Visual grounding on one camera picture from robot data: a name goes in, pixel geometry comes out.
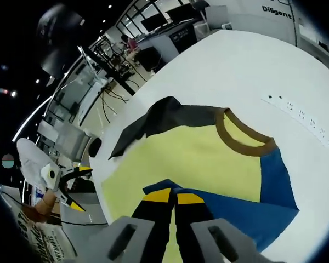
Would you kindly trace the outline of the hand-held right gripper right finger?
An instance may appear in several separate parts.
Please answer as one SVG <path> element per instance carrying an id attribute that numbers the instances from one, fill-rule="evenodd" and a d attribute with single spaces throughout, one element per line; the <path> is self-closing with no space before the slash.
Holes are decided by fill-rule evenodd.
<path id="1" fill-rule="evenodd" d="M 264 261 L 249 236 L 224 219 L 214 219 L 196 194 L 177 194 L 176 226 L 184 262 Z"/>

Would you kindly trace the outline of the person's left hand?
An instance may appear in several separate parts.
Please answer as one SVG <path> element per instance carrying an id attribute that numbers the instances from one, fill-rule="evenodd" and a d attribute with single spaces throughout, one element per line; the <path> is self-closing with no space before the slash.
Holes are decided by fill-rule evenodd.
<path id="1" fill-rule="evenodd" d="M 53 210 L 57 197 L 52 190 L 47 190 L 43 198 L 35 204 L 34 208 L 39 215 L 49 216 Z"/>

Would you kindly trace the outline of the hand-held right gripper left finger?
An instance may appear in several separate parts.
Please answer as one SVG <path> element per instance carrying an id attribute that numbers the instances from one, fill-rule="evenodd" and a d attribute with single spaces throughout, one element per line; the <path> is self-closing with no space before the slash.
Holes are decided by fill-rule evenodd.
<path id="1" fill-rule="evenodd" d="M 122 216 L 88 241 L 87 262 L 161 262 L 169 241 L 172 189 L 148 193 L 132 216 Z"/>

